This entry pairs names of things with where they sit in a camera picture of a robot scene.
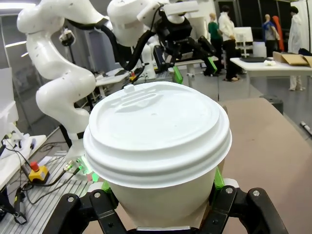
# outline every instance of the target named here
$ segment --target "white plastic lid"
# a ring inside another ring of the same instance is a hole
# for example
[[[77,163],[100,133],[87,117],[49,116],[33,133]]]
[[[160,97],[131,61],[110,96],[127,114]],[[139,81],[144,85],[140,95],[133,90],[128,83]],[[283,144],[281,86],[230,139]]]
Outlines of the white plastic lid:
[[[132,188],[164,188],[215,168],[232,143],[224,109],[184,85],[128,85],[92,110],[83,143],[92,169]]]

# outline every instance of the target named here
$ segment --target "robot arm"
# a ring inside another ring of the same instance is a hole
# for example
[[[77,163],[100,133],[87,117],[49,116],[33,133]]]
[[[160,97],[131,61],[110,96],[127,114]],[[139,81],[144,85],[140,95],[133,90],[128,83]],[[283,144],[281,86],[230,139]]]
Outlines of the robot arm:
[[[178,2],[169,4],[155,0],[112,0],[107,8],[113,30],[106,27],[107,19],[95,24],[83,24],[73,20],[70,23],[79,29],[97,29],[104,32],[113,47],[115,59],[125,70],[132,70],[137,64],[145,44],[158,35],[166,52],[172,55],[170,66],[174,66],[176,59],[183,58],[184,53],[194,51],[208,63],[208,57],[214,53],[204,36],[199,41],[193,40],[190,35],[192,27],[184,15],[199,10],[196,1]],[[130,61],[126,61],[120,52],[120,45],[134,47]]]
[[[187,12],[198,11],[197,2],[167,1],[112,0],[107,11],[113,30],[106,26],[108,18],[89,0],[41,0],[37,6],[20,12],[17,26],[27,35],[29,56],[39,73],[52,80],[37,91],[36,101],[42,112],[66,128],[73,144],[67,161],[84,155],[82,137],[89,113],[75,108],[74,103],[93,92],[96,81],[90,71],[72,64],[58,52],[52,34],[62,28],[65,19],[80,29],[100,30],[108,36],[116,60],[128,71],[137,64],[149,38],[157,34],[166,52],[172,55],[170,66],[185,53],[194,53],[209,67],[208,56],[213,50],[204,37],[198,41],[190,37],[192,27],[184,17]],[[135,47],[129,62],[121,53],[122,45]]]

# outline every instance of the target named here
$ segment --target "paper coffee cup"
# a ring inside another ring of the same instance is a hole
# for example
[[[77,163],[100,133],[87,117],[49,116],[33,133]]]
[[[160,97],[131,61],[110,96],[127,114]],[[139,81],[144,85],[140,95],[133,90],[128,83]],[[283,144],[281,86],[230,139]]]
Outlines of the paper coffee cup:
[[[231,143],[224,109],[170,82],[128,85],[106,97],[84,134],[90,166],[145,227],[198,227]]]

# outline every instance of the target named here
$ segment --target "cardboard box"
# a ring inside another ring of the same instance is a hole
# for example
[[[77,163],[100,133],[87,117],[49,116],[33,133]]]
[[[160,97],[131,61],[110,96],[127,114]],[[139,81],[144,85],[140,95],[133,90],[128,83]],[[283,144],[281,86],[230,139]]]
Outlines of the cardboard box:
[[[312,67],[312,56],[273,52],[273,59],[277,62],[287,63],[291,66]]]

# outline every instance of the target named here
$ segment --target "metal workbench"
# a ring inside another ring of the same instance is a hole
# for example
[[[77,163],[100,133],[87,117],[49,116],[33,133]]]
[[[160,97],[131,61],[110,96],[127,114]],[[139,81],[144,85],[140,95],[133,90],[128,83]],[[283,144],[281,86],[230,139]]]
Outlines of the metal workbench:
[[[53,157],[46,164],[50,172],[50,177],[47,184],[54,181],[61,173],[63,167],[66,164],[64,156],[67,152],[58,152],[56,157]],[[66,176],[60,179],[52,187],[34,187],[28,194],[31,201],[35,201],[43,194],[53,190],[55,187],[61,185],[65,180]],[[36,205],[31,205],[27,199],[24,200],[25,215],[27,223],[25,225],[17,224],[11,214],[6,214],[5,218],[0,222],[0,234],[40,234],[43,232],[45,225],[47,224],[53,210],[55,209],[60,197],[66,193],[77,194],[83,196],[88,191],[89,186],[92,184],[90,181],[82,180],[70,180],[67,184],[61,187],[59,190],[51,193],[50,195],[41,199]]]

